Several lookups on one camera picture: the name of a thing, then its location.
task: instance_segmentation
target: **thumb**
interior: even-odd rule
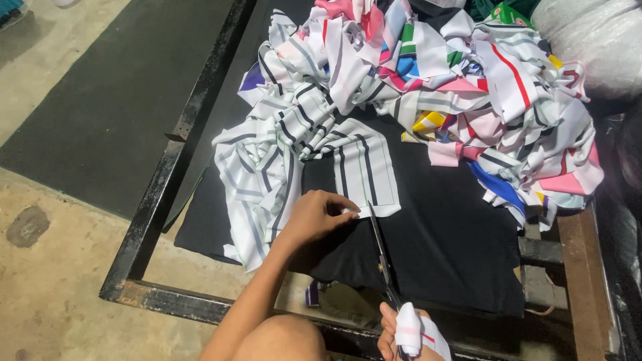
[[[351,220],[359,218],[359,214],[356,212],[346,212],[342,215],[334,216],[330,219],[333,227],[338,227],[340,225],[346,224]]]

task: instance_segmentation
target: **metal table frame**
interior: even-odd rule
[[[232,5],[223,28],[216,39],[216,44],[207,58],[174,131],[171,134],[166,134],[169,138],[168,145],[105,278],[100,290],[100,298],[209,324],[218,324],[234,302],[232,299],[146,282],[143,281],[143,275],[256,3],[257,0],[235,0]],[[562,244],[564,246],[571,244],[571,247],[580,247],[586,251],[587,247],[584,247],[584,241],[580,240],[581,242],[578,242],[577,240],[578,237],[583,237],[590,233],[591,226],[587,222],[579,222],[580,220],[570,218],[573,217],[569,217],[567,224],[564,226],[571,231],[566,232],[566,236],[564,236],[564,232],[560,232]],[[545,243],[537,243],[528,239],[522,239],[520,243],[523,256],[529,257],[531,255],[533,259],[540,258],[540,261],[543,262],[561,263],[559,256],[561,248],[569,249],[569,247],[556,249],[555,245],[549,244],[549,246],[553,247],[551,250],[550,247],[547,248]],[[548,251],[542,251],[541,247],[548,249]],[[596,251],[594,247],[588,248],[592,251],[590,256],[595,258]],[[567,276],[571,276],[570,278],[572,279],[584,280],[581,286],[580,284],[577,286],[578,288],[586,289],[586,287],[589,287],[592,291],[599,293],[600,282],[603,282],[603,279],[600,278],[602,274],[599,273],[599,270],[591,269],[587,271],[588,263],[581,259],[581,255],[578,258],[577,252],[564,252],[564,259],[566,260],[568,257],[571,257],[573,264],[578,266],[574,267],[572,272],[569,272],[567,266]],[[601,267],[601,258],[594,260],[593,263],[594,265],[599,265],[595,267]],[[573,296],[571,293],[569,299],[573,307],[576,306],[574,297],[581,296]],[[599,326],[605,324],[605,322],[609,323],[609,320],[604,317],[594,316],[599,313],[596,306],[603,305],[605,305],[604,297],[601,297],[595,303],[578,305],[585,315],[579,317],[582,322],[577,324],[575,324],[574,317],[574,325],[576,329],[578,327],[590,329],[590,332],[587,333],[588,336],[580,336],[579,339],[576,331],[575,339],[578,346],[578,355],[582,355],[580,358],[584,357],[584,352],[580,351],[582,345],[589,344],[591,349],[595,349],[596,345],[602,344],[601,342],[595,343],[603,335]],[[378,333],[345,324],[332,323],[327,320],[312,319],[310,317],[308,319],[311,319],[319,327],[329,351],[372,360],[381,359],[377,349]],[[500,357],[469,351],[452,345],[451,352],[453,360],[502,360]]]

